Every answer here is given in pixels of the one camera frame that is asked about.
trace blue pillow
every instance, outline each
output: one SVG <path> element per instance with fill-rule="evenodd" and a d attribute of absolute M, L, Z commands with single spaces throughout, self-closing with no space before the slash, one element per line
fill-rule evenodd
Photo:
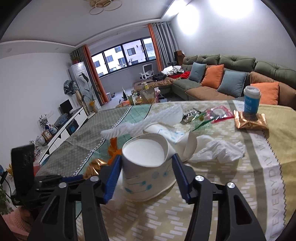
<path fill-rule="evenodd" d="M 207 64 L 198 64 L 194 62 L 188 79 L 198 83 L 201 82 L 206 66 Z"/>
<path fill-rule="evenodd" d="M 239 71 L 225 71 L 218 92 L 238 98 L 242 94 L 247 73 Z"/>

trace orange curtain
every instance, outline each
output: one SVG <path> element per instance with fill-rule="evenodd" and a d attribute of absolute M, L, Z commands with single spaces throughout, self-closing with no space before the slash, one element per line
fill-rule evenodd
<path fill-rule="evenodd" d="M 101 96 L 102 102 L 105 104 L 106 102 L 109 102 L 109 100 L 108 100 L 108 97 L 107 97 L 106 92 L 104 90 L 104 87 L 100 81 L 100 77 L 98 76 L 98 73 L 96 72 L 95 65 L 91 59 L 91 53 L 89 52 L 89 48 L 87 47 L 87 45 L 84 45 L 84 46 L 82 46 L 82 49 L 83 49 L 83 52 L 86 57 L 87 65 L 89 66 L 90 74 L 91 74 L 94 82 L 96 83 L 97 90 L 101 93 L 100 96 Z"/>
<path fill-rule="evenodd" d="M 150 32 L 150 36 L 151 36 L 151 39 L 152 39 L 153 46 L 154 46 L 154 52 L 155 52 L 155 55 L 156 55 L 157 68 L 158 68 L 158 71 L 160 72 L 160 71 L 163 70 L 163 64 L 162 64 L 162 62 L 160 60 L 159 49 L 158 49 L 158 46 L 156 44 L 155 35 L 154 35 L 153 30 L 152 30 L 151 24 L 148 24 L 148 29 L 149 29 L 149 32 Z"/>

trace white cup lid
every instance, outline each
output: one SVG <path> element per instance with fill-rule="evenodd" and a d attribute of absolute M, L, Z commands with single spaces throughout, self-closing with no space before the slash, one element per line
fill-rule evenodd
<path fill-rule="evenodd" d="M 253 98 L 253 99 L 260 99 L 261 98 L 261 93 L 260 90 L 254 86 L 248 85 L 244 89 L 244 95 Z"/>

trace wall outlet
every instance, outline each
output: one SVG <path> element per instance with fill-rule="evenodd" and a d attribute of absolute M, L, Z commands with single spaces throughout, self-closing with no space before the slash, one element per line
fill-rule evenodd
<path fill-rule="evenodd" d="M 47 118 L 49 118 L 49 117 L 51 117 L 53 114 L 54 114 L 54 112 L 51 111 L 51 112 L 49 112 L 46 116 L 47 116 Z"/>

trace gray curtain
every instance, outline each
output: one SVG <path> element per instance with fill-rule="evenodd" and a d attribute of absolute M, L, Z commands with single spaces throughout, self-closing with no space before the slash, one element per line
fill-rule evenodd
<path fill-rule="evenodd" d="M 92 86 L 95 86 L 95 84 L 94 84 L 94 80 L 93 80 L 93 77 L 92 77 L 92 75 L 91 75 L 91 71 L 89 70 L 89 66 L 88 66 L 87 61 L 86 61 L 86 57 L 85 57 L 85 54 L 84 54 L 83 48 L 80 47 L 80 48 L 74 50 L 70 55 L 73 56 L 73 57 L 79 57 L 80 60 L 81 60 L 82 62 L 84 62 L 84 65 L 85 65 L 86 71 L 87 71 L 87 73 L 88 73 L 88 75 L 89 75 L 89 80 L 90 80 Z M 97 97 L 97 100 L 98 100 L 99 104 L 100 104 L 101 106 L 104 105 L 104 103 L 103 103 L 103 101 L 102 101 L 102 99 L 101 99 L 101 96 L 99 95 L 99 93 L 98 93 L 98 91 L 96 90 L 96 88 L 94 88 L 94 92 L 95 92 L 95 94 L 96 94 L 96 97 Z"/>
<path fill-rule="evenodd" d="M 173 31 L 168 22 L 152 23 L 152 31 L 159 49 L 163 67 L 168 67 L 169 62 L 175 61 L 174 52 L 179 50 Z"/>

